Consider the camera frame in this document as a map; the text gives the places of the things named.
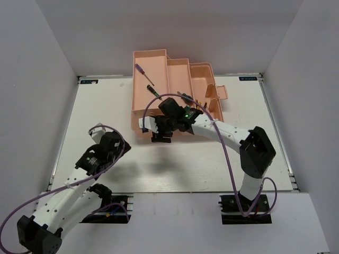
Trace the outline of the stubby dark green screwdriver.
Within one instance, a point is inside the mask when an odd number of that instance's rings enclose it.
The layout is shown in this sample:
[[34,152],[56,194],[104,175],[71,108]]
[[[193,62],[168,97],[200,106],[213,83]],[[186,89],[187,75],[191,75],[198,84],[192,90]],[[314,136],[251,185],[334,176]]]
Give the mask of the stubby dark green screwdriver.
[[181,96],[181,99],[185,102],[185,104],[192,104],[192,97],[186,93],[177,92],[178,95]]

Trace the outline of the yellow black pliers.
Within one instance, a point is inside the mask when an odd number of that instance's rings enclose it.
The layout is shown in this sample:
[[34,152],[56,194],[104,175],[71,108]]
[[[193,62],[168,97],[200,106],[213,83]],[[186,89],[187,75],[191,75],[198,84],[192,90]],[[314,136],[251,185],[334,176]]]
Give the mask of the yellow black pliers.
[[197,99],[195,100],[196,102],[196,105],[195,105],[195,108],[198,109],[198,110],[201,110],[201,107],[198,106],[199,105],[203,105],[203,108],[206,110],[207,109],[207,106],[208,106],[208,102],[204,102],[202,103],[201,101],[198,101]]

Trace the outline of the black green precision screwdriver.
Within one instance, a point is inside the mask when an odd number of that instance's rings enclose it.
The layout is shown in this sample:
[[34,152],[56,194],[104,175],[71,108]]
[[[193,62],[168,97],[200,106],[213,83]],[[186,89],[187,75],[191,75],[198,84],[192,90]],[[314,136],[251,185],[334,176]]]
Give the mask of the black green precision screwdriver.
[[160,97],[160,94],[154,90],[154,88],[152,87],[152,85],[147,85],[146,88],[147,88],[147,90],[150,91],[154,96],[158,97],[159,100],[162,100],[162,98]]

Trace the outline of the pink plastic toolbox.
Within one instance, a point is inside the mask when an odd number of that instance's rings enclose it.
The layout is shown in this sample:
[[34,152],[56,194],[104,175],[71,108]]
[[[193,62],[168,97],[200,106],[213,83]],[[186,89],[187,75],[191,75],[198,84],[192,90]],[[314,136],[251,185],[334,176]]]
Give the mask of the pink plastic toolbox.
[[[154,90],[159,94],[177,92],[186,93],[194,100],[208,102],[207,111],[214,119],[223,121],[221,101],[228,98],[225,86],[218,86],[215,81],[212,65],[207,62],[191,63],[189,59],[171,59],[165,49],[135,51],[133,63],[139,64],[154,83]],[[139,119],[160,115],[160,100],[149,105],[155,97],[147,90],[150,82],[137,70],[132,78],[131,128],[138,138],[150,138],[151,133],[143,133]]]

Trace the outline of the blue red handled screwdriver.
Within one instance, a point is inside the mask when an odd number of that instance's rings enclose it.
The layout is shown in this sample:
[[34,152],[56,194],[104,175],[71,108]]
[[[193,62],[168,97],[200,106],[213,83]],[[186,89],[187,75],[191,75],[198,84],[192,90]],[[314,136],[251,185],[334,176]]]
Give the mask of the blue red handled screwdriver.
[[142,67],[139,64],[135,64],[136,70],[141,73],[149,82],[152,86],[155,86],[154,83],[150,80],[150,78],[146,75],[145,71],[142,69]]

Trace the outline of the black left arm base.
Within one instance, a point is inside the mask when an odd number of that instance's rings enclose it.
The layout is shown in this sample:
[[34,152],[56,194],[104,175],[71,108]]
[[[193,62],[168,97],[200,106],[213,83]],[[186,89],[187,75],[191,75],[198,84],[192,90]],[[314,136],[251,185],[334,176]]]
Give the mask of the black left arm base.
[[111,203],[102,204],[99,211],[88,215],[81,223],[127,224],[131,219],[133,194],[112,195]]

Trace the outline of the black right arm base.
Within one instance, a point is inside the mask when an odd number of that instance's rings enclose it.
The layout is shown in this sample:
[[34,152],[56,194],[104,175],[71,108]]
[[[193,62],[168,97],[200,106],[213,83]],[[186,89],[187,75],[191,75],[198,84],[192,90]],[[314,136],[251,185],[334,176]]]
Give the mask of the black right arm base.
[[271,224],[269,201],[261,194],[256,206],[247,217],[243,217],[236,203],[235,195],[220,195],[221,220],[223,225]]

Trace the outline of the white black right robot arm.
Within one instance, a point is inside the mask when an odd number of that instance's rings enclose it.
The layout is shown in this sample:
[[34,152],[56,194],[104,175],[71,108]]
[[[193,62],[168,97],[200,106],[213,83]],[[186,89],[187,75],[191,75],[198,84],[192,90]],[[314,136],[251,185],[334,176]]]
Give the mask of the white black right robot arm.
[[161,115],[144,116],[139,119],[143,132],[152,132],[152,142],[171,142],[173,132],[187,132],[209,140],[218,141],[240,156],[244,172],[239,190],[240,207],[251,211],[258,205],[257,195],[271,165],[276,150],[265,130],[256,126],[252,130],[240,129],[212,116],[200,106],[183,108],[175,99],[168,97],[159,104]]

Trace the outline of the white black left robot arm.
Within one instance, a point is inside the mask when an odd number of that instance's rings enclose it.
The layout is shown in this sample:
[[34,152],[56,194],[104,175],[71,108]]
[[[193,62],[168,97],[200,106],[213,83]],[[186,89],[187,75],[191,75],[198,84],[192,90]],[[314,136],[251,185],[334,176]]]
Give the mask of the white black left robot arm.
[[95,143],[75,163],[65,189],[55,192],[30,217],[18,220],[19,243],[31,253],[56,253],[74,226],[94,211],[111,207],[112,191],[97,180],[131,146],[119,132],[106,131],[103,126],[92,130],[90,136]]

